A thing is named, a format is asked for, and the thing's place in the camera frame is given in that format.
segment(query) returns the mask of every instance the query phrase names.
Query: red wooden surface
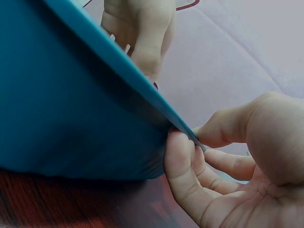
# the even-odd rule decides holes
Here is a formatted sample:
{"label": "red wooden surface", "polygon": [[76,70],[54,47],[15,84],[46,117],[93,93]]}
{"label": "red wooden surface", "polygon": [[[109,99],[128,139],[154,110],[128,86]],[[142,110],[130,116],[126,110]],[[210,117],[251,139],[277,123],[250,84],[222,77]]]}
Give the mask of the red wooden surface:
{"label": "red wooden surface", "polygon": [[145,182],[67,180],[0,171],[0,227],[196,228],[165,177]]}

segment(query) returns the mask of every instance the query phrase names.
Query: hand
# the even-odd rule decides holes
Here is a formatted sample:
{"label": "hand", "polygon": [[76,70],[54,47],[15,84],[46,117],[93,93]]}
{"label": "hand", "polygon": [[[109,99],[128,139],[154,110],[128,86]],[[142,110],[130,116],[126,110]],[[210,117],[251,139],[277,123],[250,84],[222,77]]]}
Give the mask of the hand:
{"label": "hand", "polygon": [[101,26],[154,82],[175,27],[175,0],[104,0]]}
{"label": "hand", "polygon": [[[277,93],[216,112],[198,129],[212,148],[247,143],[251,156],[202,153],[171,132],[164,167],[179,205],[204,228],[304,227],[304,100]],[[240,181],[221,179],[207,163]]]}

